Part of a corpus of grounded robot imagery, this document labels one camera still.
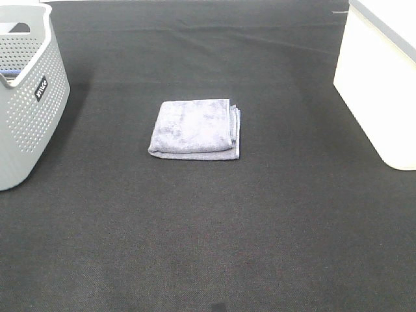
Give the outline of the lavender towel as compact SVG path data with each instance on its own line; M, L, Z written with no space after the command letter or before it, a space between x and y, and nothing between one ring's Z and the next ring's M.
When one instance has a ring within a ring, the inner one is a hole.
M240 124L241 112L229 99L165 101L148 152L161 159L237 160Z

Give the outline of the black table mat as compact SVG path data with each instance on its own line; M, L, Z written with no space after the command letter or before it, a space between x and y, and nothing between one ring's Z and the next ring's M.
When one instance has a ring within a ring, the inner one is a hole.
M71 92L1 193L2 311L414 311L415 173L333 87L346 1L65 1ZM229 98L237 161L169 161L159 107Z

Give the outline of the grey perforated laundry basket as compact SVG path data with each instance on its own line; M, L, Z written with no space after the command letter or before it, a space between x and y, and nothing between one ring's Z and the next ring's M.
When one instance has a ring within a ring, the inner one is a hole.
M23 182L48 145L70 94L51 22L52 8L39 1L1 2L1 22L27 32L1 34L1 190Z

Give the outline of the white storage box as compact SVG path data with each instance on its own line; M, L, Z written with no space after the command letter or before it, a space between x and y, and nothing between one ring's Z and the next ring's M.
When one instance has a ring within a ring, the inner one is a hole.
M415 2L350 1L333 84L388 166L415 169Z

